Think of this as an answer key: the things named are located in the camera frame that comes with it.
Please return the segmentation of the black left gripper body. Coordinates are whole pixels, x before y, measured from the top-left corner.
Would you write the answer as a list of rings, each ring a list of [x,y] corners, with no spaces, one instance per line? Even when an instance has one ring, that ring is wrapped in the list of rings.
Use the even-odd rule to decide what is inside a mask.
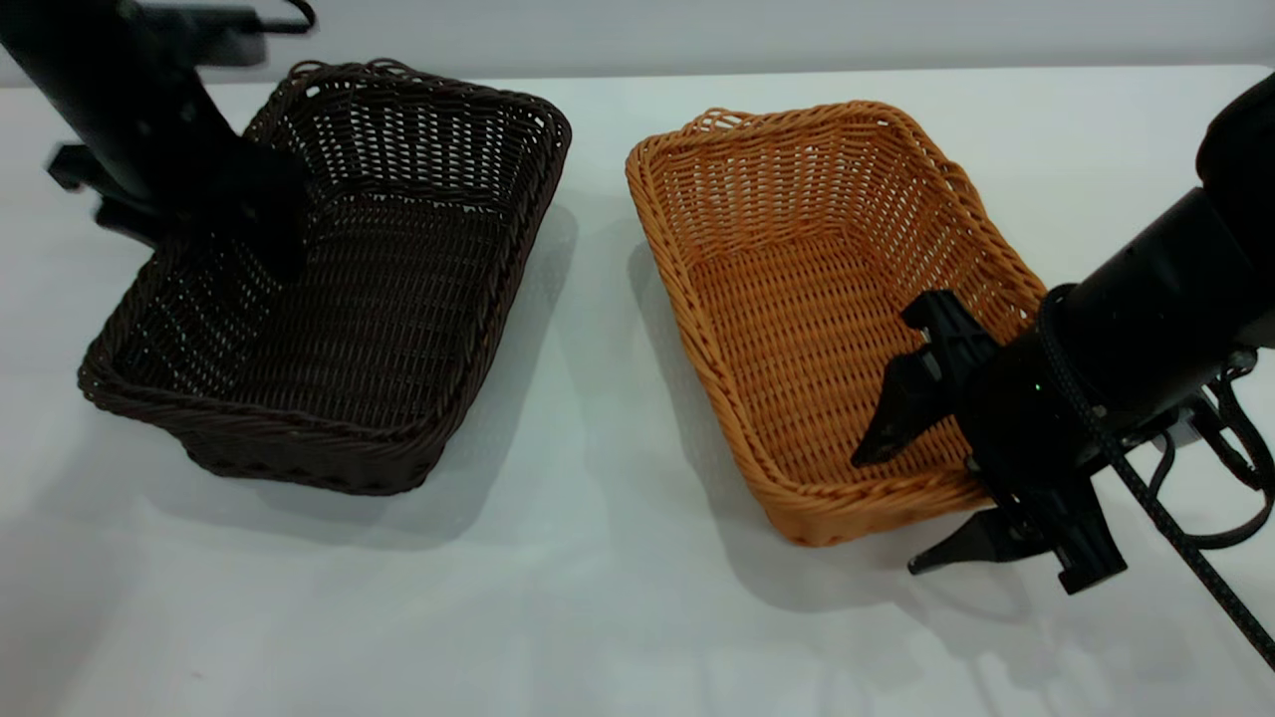
[[[196,69],[223,36],[27,38],[26,73],[122,188],[159,212],[198,205],[235,142]]]

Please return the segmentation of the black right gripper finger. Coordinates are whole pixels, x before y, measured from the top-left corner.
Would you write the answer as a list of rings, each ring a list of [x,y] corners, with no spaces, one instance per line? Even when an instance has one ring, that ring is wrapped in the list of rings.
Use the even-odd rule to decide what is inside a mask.
[[[1090,478],[1024,486],[996,508],[975,512],[952,535],[907,563],[927,575],[965,563],[1009,564],[1051,552],[1066,595],[1091,589],[1128,568]]]
[[[898,458],[928,427],[958,415],[975,373],[1000,351],[950,290],[915,296],[901,322],[921,332],[921,347],[887,362],[873,418],[852,455],[856,467]]]

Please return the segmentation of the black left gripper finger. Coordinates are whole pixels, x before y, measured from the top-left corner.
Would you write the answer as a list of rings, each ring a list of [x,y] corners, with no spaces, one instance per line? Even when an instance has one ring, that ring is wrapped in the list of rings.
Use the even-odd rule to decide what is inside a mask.
[[[306,260],[305,165],[288,151],[259,142],[235,142],[224,168],[224,214],[270,276],[300,279]]]
[[[122,188],[82,142],[61,142],[47,172],[64,191],[92,190],[99,195],[96,225],[158,250],[164,240],[164,213],[147,198]]]

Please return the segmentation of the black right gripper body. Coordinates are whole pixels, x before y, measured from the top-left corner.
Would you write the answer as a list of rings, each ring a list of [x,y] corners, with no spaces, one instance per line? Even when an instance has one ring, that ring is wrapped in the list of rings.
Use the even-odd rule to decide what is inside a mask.
[[[1096,500],[1102,462],[1052,380],[1035,327],[975,367],[960,390],[959,427],[994,500]]]

